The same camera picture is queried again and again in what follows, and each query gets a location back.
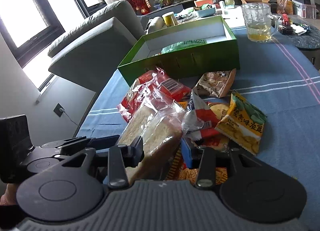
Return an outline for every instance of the power cord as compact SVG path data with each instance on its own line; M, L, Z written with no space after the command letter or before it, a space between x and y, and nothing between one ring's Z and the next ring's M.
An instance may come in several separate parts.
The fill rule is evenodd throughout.
M60 112L65 113L66 116L68 116L68 114L66 113L66 111L65 111L63 108L60 108L59 110L60 110ZM75 122L70 118L70 116L68 116L68 118L69 118L69 120L70 120L71 122L73 122L76 126L79 126L79 127L80 127L80 125L78 125L77 123L75 123Z

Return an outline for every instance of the black marble table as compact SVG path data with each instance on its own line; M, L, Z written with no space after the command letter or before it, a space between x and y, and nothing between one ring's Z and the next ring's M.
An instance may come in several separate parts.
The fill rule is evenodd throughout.
M291 41L292 45L302 51L320 50L320 30L307 21L291 17L290 15L289 17L292 19L293 23L305 23L310 26L310 30L300 36L296 33L293 33L292 35L284 35Z

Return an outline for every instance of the power outlet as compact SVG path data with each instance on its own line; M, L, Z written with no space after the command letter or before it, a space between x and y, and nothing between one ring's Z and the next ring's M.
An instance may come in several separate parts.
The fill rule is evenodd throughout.
M59 117L61 117L63 114L63 112L60 111L60 108L63 109L63 107L58 103L55 109L53 110Z

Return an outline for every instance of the glass mug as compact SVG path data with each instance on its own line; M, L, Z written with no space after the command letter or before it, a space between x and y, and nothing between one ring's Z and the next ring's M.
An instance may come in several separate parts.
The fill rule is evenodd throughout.
M241 6L247 27L248 39L254 42L267 42L278 31L279 22L271 14L271 8L265 3L247 3ZM271 31L271 20L275 21L275 30Z

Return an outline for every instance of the gray sofa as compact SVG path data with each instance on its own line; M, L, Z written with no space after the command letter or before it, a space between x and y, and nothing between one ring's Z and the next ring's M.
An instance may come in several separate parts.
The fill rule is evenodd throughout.
M49 71L100 92L125 55L145 34L148 20L149 17L138 17L126 0L113 2L50 45Z

